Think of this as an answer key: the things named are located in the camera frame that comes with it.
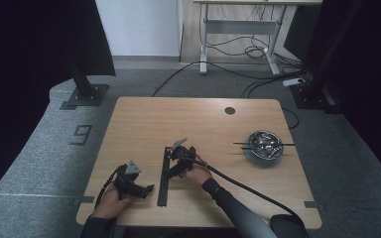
table top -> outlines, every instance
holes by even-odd
[[[193,2],[228,5],[319,5],[322,0],[193,0]]]
[[[225,108],[232,107],[229,115]],[[280,103],[273,99],[121,97],[109,122],[84,196],[97,198],[101,187],[120,165],[133,160],[142,172],[141,186],[154,184],[145,199],[136,201],[118,217],[118,224],[139,226],[230,227],[231,222],[200,186],[185,178],[170,179],[168,203],[157,206],[165,147],[182,138],[184,146],[217,170],[287,205],[308,228],[319,228],[314,201],[295,147],[286,147],[283,160],[259,168],[246,160],[240,146],[252,132],[267,130],[293,143]],[[224,188],[266,221],[281,208],[213,175]],[[93,203],[80,205],[76,220],[83,224]]]

black stand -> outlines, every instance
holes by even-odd
[[[60,110],[75,110],[77,106],[100,106],[108,84],[90,84],[76,66],[73,58],[68,58],[67,69],[76,84],[70,99],[65,101]]]

